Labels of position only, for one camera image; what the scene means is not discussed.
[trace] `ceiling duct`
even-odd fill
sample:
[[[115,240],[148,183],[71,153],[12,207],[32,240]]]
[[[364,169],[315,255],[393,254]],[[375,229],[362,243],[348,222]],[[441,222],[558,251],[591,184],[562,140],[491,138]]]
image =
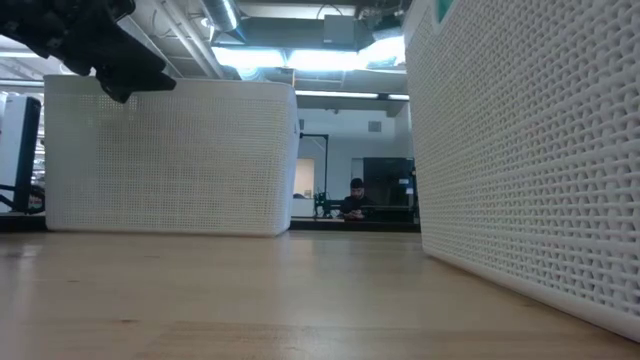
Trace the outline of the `ceiling duct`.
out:
[[[221,32],[235,30],[240,25],[240,10],[234,0],[200,0],[211,25]]]
[[[237,69],[236,71],[244,81],[267,81],[260,69]]]
[[[364,21],[352,16],[327,15],[322,20],[254,17],[242,19],[239,27],[242,40],[233,34],[218,34],[211,45],[359,51],[375,41]]]

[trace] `white textured box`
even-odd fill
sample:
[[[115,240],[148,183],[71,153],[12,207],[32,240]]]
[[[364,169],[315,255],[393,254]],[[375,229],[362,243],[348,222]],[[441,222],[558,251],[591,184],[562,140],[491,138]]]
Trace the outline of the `white textured box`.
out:
[[[48,76],[52,230],[276,235],[289,227],[298,121],[292,87],[181,80],[111,100]]]
[[[434,4],[407,24],[425,251],[640,341],[640,1]]]

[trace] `cable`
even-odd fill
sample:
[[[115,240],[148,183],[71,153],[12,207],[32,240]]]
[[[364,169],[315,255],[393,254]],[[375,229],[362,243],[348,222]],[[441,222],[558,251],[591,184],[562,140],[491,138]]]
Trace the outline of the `cable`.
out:
[[[340,13],[340,15],[344,16],[344,14],[342,13],[342,11],[340,11],[340,9],[338,9],[338,7],[336,7],[335,5],[332,4],[324,4],[322,6],[320,6],[320,9],[318,9],[318,13],[316,14],[316,20],[320,19],[320,12],[322,12],[322,9],[324,9],[327,6],[331,6],[332,8],[336,9],[337,12]]]
[[[157,37],[159,39],[165,39],[167,35],[169,35],[169,33],[171,32],[171,29],[168,29],[164,33],[157,35],[156,34],[156,16],[157,15],[158,15],[158,9],[154,9],[153,15],[151,15],[151,34],[149,34],[149,36]]]

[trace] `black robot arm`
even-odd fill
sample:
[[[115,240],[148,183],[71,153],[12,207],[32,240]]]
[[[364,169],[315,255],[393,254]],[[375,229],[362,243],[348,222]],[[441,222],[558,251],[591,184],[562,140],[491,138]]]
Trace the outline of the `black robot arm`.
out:
[[[0,0],[0,34],[78,75],[95,69],[102,89],[124,103],[133,92],[176,85],[164,61],[116,24],[134,10],[133,0]]]

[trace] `ceiling beam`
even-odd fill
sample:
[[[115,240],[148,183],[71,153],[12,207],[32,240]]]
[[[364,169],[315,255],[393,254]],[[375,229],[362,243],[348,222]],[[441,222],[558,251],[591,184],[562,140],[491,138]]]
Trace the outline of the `ceiling beam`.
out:
[[[158,12],[158,14],[163,18],[163,20],[167,23],[167,25],[169,25],[169,28],[171,29],[171,31],[173,31],[173,33],[176,36],[178,36],[178,39],[180,40],[182,45],[187,49],[189,54],[198,63],[198,65],[200,65],[200,68],[202,69],[202,71],[205,72],[205,74],[207,74],[208,77],[224,78],[224,73],[222,72],[222,69],[219,67],[220,65],[217,64],[217,61],[215,61],[215,63],[209,62],[210,58],[205,58],[205,55],[199,50],[201,46],[203,46],[203,43],[199,43],[197,40],[194,41],[194,43],[198,47],[196,49],[194,47],[194,44],[192,44],[190,40],[187,40],[186,35],[182,32],[182,29],[178,26],[178,24],[174,21],[173,17],[169,14],[169,11],[165,8],[164,4],[167,4],[167,5],[170,4],[167,1],[168,0],[153,1],[153,5],[156,11]],[[177,16],[179,18],[178,21],[180,21],[181,19],[184,18],[184,14],[182,14],[180,9],[177,9],[177,10],[179,11],[179,14],[175,14],[175,11],[174,11],[174,15]],[[184,20],[181,25],[185,28],[185,30],[193,30],[188,20]]]
[[[222,65],[220,65],[218,59],[216,59],[215,55],[213,54],[209,42],[204,43],[195,40],[198,38],[198,36],[200,36],[200,33],[193,27],[193,25],[191,24],[191,20],[187,19],[184,12],[182,11],[182,8],[178,6],[178,4],[174,0],[164,0],[164,3],[169,8],[169,11],[173,13],[178,22],[180,22],[180,25],[182,25],[182,28],[187,32],[187,35],[191,36],[194,39],[193,43],[196,45],[198,50],[200,50],[200,53],[204,56],[204,58],[213,69],[216,75],[215,77],[218,79],[224,79],[225,75],[224,71],[222,70]]]
[[[0,67],[21,79],[42,79],[43,74],[12,59],[0,59]]]
[[[20,79],[0,79],[0,90],[24,92],[44,92],[44,81],[20,80]]]
[[[29,49],[0,48],[0,57],[3,58],[37,58],[38,55]]]

